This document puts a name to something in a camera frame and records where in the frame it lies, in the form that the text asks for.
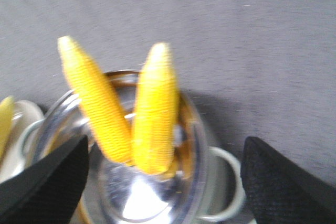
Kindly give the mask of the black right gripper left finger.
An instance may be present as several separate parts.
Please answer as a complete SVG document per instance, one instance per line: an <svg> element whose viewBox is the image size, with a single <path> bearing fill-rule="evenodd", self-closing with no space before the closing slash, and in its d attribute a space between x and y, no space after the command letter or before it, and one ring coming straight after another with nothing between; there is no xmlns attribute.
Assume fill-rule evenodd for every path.
<svg viewBox="0 0 336 224"><path fill-rule="evenodd" d="M88 138L72 138L1 183L1 223L69 223L89 173Z"/></svg>

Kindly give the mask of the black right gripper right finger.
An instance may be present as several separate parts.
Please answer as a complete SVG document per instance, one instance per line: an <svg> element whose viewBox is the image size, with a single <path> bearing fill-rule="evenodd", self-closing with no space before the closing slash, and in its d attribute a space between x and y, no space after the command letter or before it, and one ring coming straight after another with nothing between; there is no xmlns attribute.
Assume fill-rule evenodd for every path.
<svg viewBox="0 0 336 224"><path fill-rule="evenodd" d="M240 176L256 223L335 223L335 187L262 139L245 139Z"/></svg>

